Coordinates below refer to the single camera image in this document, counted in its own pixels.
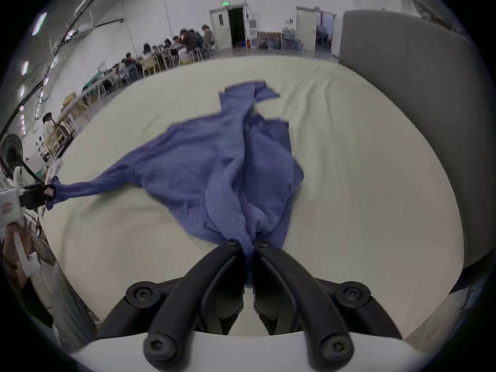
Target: black screw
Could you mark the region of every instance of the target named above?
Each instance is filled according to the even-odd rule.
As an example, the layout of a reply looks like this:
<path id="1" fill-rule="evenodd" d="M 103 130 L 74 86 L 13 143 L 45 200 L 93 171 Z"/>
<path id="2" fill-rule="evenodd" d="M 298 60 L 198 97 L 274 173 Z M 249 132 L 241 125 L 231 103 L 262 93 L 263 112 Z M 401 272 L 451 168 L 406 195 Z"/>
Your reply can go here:
<path id="1" fill-rule="evenodd" d="M 152 294 L 152 290 L 146 287 L 140 287 L 134 291 L 134 297 L 139 301 L 148 300 Z"/>
<path id="2" fill-rule="evenodd" d="M 150 333 L 145 339 L 145 351 L 154 359 L 167 361 L 176 355 L 176 345 L 174 341 L 166 336 L 158 333 Z"/>
<path id="3" fill-rule="evenodd" d="M 344 296 L 350 301 L 356 301 L 362 297 L 362 291 L 355 287 L 346 288 Z"/>
<path id="4" fill-rule="evenodd" d="M 329 361 L 343 359 L 351 355 L 352 350 L 350 339 L 344 335 L 333 335 L 325 339 L 320 346 L 322 356 Z"/>

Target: door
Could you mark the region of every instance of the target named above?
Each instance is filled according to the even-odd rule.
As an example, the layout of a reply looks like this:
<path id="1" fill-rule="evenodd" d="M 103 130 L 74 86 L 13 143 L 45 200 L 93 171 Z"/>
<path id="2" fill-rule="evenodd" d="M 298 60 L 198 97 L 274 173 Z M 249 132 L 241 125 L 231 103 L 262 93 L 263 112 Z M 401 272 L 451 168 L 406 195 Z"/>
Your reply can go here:
<path id="1" fill-rule="evenodd" d="M 210 11 L 212 15 L 212 26 L 217 48 L 220 50 L 232 48 L 231 29 L 229 28 L 229 16 L 226 9 Z"/>
<path id="2" fill-rule="evenodd" d="M 317 11 L 296 7 L 296 38 L 303 43 L 305 51 L 315 51 Z"/>

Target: gray panel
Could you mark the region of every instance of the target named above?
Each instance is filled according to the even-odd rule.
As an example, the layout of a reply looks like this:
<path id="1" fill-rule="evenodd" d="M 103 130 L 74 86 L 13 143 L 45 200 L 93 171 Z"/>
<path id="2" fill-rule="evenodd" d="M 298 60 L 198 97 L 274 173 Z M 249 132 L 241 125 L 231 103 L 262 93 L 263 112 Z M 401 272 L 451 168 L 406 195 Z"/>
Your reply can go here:
<path id="1" fill-rule="evenodd" d="M 479 52 L 418 17 L 347 11 L 339 62 L 374 84 L 425 136 L 448 175 L 462 217 L 464 266 L 496 233 L 496 93 Z"/>

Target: wrinkled cloth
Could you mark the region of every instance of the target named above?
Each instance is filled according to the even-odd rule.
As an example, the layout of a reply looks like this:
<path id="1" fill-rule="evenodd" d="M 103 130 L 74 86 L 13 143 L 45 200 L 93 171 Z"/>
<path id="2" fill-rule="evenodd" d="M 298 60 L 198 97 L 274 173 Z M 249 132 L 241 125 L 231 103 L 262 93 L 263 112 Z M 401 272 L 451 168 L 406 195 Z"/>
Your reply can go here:
<path id="1" fill-rule="evenodd" d="M 277 96 L 265 82 L 229 87 L 219 93 L 220 113 L 171 125 L 94 180 L 65 185 L 54 177 L 47 208 L 134 183 L 193 236 L 237 239 L 247 256 L 257 236 L 282 247 L 303 171 L 291 155 L 288 123 L 251 112 L 256 101 Z"/>

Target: ceiling light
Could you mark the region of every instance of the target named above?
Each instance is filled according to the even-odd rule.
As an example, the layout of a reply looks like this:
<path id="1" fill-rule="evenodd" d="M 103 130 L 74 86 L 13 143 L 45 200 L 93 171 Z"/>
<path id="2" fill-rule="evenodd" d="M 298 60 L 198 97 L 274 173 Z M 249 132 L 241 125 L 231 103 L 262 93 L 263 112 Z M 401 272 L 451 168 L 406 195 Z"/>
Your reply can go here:
<path id="1" fill-rule="evenodd" d="M 22 64 L 21 66 L 21 74 L 24 76 L 26 74 L 26 72 L 28 71 L 28 65 L 29 65 L 29 61 L 28 60 L 25 60 L 24 63 Z"/>
<path id="2" fill-rule="evenodd" d="M 41 14 L 40 17 L 38 18 L 38 20 L 36 21 L 36 25 L 34 26 L 34 29 L 33 29 L 33 35 L 35 35 L 36 33 L 38 33 L 40 31 L 41 24 L 45 20 L 46 14 L 47 14 L 46 12 Z"/>

